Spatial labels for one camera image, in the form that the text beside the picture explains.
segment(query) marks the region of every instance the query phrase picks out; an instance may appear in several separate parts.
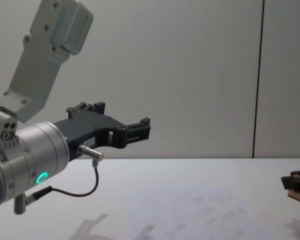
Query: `gray wall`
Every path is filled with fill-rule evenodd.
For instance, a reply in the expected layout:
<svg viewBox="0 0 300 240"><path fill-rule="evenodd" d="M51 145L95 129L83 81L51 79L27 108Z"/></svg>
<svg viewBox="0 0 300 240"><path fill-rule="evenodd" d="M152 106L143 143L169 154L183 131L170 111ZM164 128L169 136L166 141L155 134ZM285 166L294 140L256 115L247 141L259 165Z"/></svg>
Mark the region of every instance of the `gray wall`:
<svg viewBox="0 0 300 240"><path fill-rule="evenodd" d="M0 0L0 93L9 85L39 0ZM106 102L130 124L152 118L147 142L108 158L252 156L261 0L83 0L94 23L30 123Z"/></svg>
<svg viewBox="0 0 300 240"><path fill-rule="evenodd" d="M300 0L266 0L255 157L300 158Z"/></svg>

